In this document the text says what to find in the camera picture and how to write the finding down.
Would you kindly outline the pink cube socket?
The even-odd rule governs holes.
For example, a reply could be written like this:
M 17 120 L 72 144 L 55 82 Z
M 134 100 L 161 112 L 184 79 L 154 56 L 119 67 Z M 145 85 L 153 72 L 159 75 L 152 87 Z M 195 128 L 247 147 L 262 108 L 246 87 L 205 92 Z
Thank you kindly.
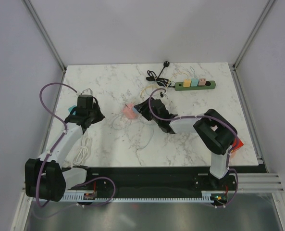
M 134 107 L 134 104 L 128 103 L 128 104 L 125 104 L 124 108 L 122 109 L 123 115 L 128 119 L 135 119 L 138 116 L 132 111 L 132 107 Z

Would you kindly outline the teal power strip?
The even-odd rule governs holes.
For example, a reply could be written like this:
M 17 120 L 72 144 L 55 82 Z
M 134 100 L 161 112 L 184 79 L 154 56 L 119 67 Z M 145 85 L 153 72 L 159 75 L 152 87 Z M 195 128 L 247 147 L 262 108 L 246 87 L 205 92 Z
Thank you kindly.
M 76 114 L 75 109 L 76 109 L 76 106 L 73 105 L 70 108 L 68 108 L 68 111 L 71 115 L 75 115 Z

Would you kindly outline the red cube socket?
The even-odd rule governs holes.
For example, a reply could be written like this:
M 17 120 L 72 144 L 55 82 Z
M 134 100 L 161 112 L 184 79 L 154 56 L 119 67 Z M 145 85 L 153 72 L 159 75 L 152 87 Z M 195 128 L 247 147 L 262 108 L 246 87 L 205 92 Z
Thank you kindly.
M 243 146 L 244 146 L 243 142 L 240 139 L 235 138 L 234 143 L 232 145 L 232 150 L 229 154 L 230 158 L 233 158 L 235 156 L 236 151 L 242 148 Z

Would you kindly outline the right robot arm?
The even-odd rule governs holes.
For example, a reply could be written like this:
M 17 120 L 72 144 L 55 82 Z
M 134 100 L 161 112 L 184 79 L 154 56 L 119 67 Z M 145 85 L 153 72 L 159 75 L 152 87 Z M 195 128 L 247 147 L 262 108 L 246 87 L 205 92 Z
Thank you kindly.
M 209 109 L 200 115 L 180 116 L 171 114 L 161 100 L 149 97 L 134 105 L 134 111 L 146 120 L 153 120 L 159 128 L 169 134 L 196 133 L 211 152 L 209 185 L 220 189 L 226 184 L 231 152 L 239 145 L 240 139 L 234 128 L 216 110 Z

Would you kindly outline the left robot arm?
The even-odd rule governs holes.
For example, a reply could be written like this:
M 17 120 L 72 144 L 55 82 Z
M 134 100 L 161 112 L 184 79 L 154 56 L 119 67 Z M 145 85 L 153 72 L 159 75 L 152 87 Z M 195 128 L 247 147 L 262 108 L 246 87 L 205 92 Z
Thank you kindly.
M 94 178 L 82 167 L 62 169 L 65 159 L 75 143 L 83 137 L 87 129 L 104 119 L 98 100 L 92 95 L 80 95 L 77 105 L 65 119 L 65 130 L 53 146 L 37 159 L 28 159 L 25 164 L 25 192 L 41 201 L 58 202 L 65 191 L 76 185 L 90 189 Z

